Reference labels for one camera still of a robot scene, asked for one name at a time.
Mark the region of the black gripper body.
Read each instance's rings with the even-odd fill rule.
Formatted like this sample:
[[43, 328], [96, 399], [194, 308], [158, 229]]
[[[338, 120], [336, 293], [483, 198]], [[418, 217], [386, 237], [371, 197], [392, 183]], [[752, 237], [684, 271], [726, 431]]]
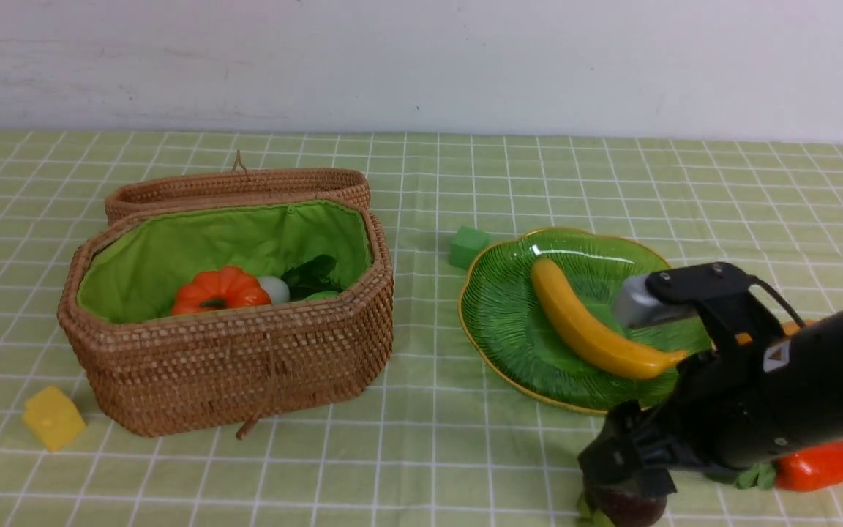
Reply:
[[662, 403], [609, 411], [578, 456], [586, 487], [662, 498], [676, 490], [672, 471], [732, 476], [813, 443], [817, 366], [807, 354], [701, 353], [678, 371]]

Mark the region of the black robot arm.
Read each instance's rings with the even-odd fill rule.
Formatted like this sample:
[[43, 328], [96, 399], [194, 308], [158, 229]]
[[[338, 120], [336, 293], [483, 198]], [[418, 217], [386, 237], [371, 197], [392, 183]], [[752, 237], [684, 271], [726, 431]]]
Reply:
[[613, 313], [639, 328], [698, 316], [713, 341], [677, 367], [662, 403], [615, 407], [578, 456], [585, 486], [642, 499], [675, 492], [672, 471], [735, 476], [843, 439], [843, 311], [785, 334], [732, 264], [637, 274]]

